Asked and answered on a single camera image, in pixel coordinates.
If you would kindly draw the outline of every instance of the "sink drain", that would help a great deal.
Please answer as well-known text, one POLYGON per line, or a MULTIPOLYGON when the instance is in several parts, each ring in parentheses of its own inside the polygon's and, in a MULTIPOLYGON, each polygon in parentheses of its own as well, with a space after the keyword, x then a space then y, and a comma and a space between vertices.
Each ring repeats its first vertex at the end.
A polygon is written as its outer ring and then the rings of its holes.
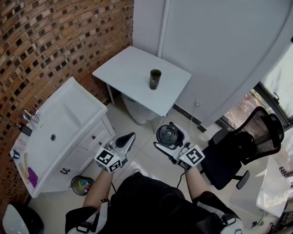
POLYGON ((55 141, 56 140, 56 135, 55 134, 52 134, 51 135, 51 141, 55 141))

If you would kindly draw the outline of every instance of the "bathroom vanity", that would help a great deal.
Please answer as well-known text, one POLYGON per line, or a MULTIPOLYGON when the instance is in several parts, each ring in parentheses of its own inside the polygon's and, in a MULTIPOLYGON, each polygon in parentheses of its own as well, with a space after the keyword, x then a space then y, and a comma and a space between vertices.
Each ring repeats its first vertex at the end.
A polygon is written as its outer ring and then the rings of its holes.
POLYGON ((32 197, 40 192, 65 191, 81 174, 100 147, 115 135, 106 116, 107 108, 70 77, 39 109, 39 122, 30 121, 31 136, 20 133, 13 149, 17 169, 32 197), (17 141, 26 148, 16 148, 17 141), (34 188, 25 174, 30 167, 38 176, 34 188))

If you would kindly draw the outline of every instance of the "black office chair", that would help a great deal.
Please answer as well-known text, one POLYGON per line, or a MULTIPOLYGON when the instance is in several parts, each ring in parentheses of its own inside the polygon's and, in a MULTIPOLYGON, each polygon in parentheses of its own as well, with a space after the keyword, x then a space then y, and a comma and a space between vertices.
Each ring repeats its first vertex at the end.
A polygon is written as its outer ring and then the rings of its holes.
POLYGON ((284 129, 275 114, 258 106, 248 119, 236 130, 229 132, 222 129, 209 141, 203 150, 205 159, 201 162, 202 171, 218 189, 223 189, 232 179, 239 180, 241 189, 250 173, 243 176, 237 172, 244 165, 280 151, 284 139, 284 129))

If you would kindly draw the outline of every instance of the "white sink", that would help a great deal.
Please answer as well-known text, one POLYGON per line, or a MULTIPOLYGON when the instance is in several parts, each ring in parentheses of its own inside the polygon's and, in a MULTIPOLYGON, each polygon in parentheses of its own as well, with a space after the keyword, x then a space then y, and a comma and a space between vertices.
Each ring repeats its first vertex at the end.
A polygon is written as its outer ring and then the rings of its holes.
POLYGON ((25 183, 32 197, 40 193, 46 178, 56 169, 57 162, 68 155, 76 142, 96 124, 95 120, 106 113, 107 108, 71 77, 39 111, 39 123, 31 120, 27 124, 33 131, 31 136, 21 133, 18 137, 26 143, 26 149, 19 151, 21 157, 15 160, 19 169, 20 162, 25 165, 24 154, 27 153, 28 167, 38 176, 36 188, 25 183))

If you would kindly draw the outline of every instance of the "blue and white cup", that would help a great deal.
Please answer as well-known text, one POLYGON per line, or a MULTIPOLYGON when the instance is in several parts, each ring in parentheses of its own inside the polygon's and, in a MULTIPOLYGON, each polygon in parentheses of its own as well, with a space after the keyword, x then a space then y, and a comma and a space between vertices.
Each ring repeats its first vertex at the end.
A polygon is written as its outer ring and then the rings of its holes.
POLYGON ((10 157, 13 158, 13 159, 19 159, 20 158, 20 155, 17 151, 15 151, 14 149, 12 149, 10 151, 10 157))

